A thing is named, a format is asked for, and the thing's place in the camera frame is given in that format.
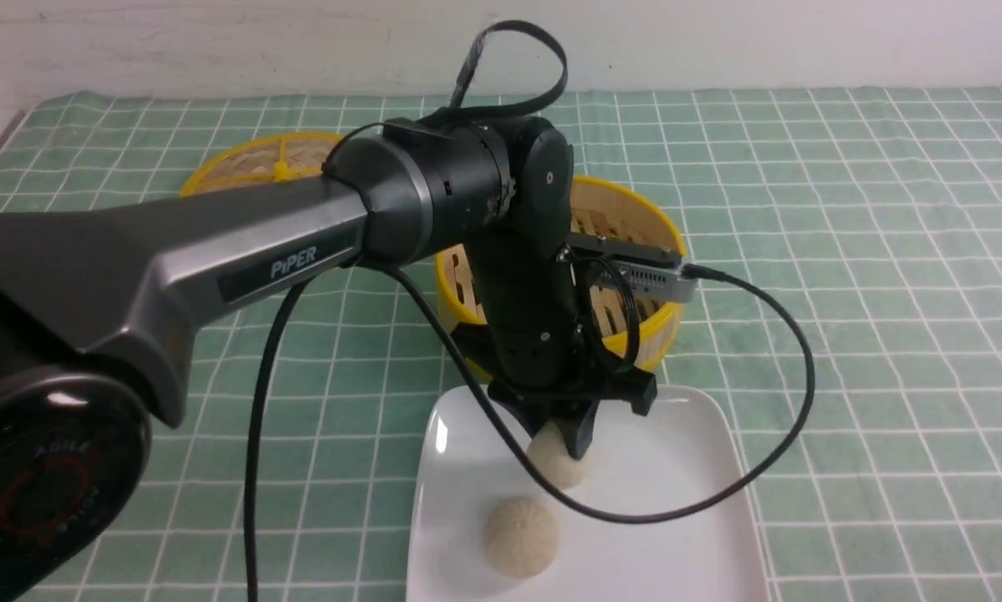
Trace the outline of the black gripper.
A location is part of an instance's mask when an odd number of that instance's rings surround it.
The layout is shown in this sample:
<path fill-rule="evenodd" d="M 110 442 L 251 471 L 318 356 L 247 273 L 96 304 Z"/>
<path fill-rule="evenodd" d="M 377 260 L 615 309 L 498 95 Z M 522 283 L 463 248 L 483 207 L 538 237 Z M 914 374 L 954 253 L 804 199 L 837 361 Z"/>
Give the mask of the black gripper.
<path fill-rule="evenodd" d="M 657 380 L 639 367 L 618 370 L 594 324 L 590 286 L 562 258 L 565 241 L 540 254 L 527 237 L 497 229 L 464 243 L 485 323 L 458 325 L 452 339 L 493 380 L 490 400 L 528 436 L 557 423 L 569 457 L 582 460 L 601 401 L 626 401 L 646 416 Z"/>

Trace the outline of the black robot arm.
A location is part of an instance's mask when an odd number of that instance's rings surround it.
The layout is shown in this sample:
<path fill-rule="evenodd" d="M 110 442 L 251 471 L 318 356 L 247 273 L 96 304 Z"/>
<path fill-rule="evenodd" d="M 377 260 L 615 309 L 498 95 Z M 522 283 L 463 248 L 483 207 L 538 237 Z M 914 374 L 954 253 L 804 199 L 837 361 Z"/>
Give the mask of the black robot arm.
<path fill-rule="evenodd" d="M 524 426 L 588 450 L 597 404 L 645 415 L 652 372 L 593 329 L 573 157 L 547 119 L 391 120 L 320 176 L 121 208 L 0 213 L 0 601 L 83 551 L 141 482 L 150 419 L 185 416 L 199 330 L 333 268 L 462 245 L 485 325 L 464 354 Z"/>

